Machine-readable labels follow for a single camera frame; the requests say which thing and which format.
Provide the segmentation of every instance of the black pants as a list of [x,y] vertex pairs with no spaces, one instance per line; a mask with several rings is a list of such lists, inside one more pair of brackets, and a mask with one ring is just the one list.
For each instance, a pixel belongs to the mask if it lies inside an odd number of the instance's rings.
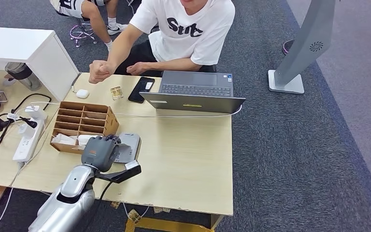
[[[157,62],[151,50],[149,40],[133,46],[127,59],[123,61],[123,63],[121,63],[119,67],[117,67],[114,73],[119,75],[130,75],[130,73],[127,73],[127,67],[137,62]],[[216,68],[215,65],[203,65],[200,68],[199,72],[214,73],[216,72]],[[161,77],[162,75],[163,75],[162,71],[154,70],[146,71],[141,74],[141,76],[153,76],[153,77]]]

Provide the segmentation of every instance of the white sneaker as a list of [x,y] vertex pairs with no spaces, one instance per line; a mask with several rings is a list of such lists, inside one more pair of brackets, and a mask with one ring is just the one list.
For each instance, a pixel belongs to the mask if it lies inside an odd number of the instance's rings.
[[120,24],[120,23],[117,23],[116,27],[113,29],[107,26],[107,33],[109,33],[109,35],[115,35],[117,33],[122,32],[124,29],[126,29],[126,27],[127,27],[127,24]]

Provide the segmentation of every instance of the man's right hand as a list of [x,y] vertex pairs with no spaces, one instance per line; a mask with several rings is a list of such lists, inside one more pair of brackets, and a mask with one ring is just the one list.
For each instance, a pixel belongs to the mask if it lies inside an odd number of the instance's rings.
[[95,60],[89,65],[90,77],[89,83],[97,84],[104,81],[107,77],[111,76],[116,68],[104,60]]

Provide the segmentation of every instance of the remote controller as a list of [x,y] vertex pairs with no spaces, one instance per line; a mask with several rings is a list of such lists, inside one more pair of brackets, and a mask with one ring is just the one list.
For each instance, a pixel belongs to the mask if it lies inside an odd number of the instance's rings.
[[119,135],[122,144],[119,146],[119,154],[114,160],[116,163],[129,163],[136,158],[137,149],[140,145],[140,136],[134,133],[123,132]]

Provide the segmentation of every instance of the gray display stand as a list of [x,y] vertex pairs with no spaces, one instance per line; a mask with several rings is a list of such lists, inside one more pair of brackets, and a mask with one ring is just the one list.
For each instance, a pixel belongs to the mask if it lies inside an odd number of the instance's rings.
[[330,47],[336,0],[312,0],[295,42],[276,70],[268,71],[269,90],[303,94],[300,73]]

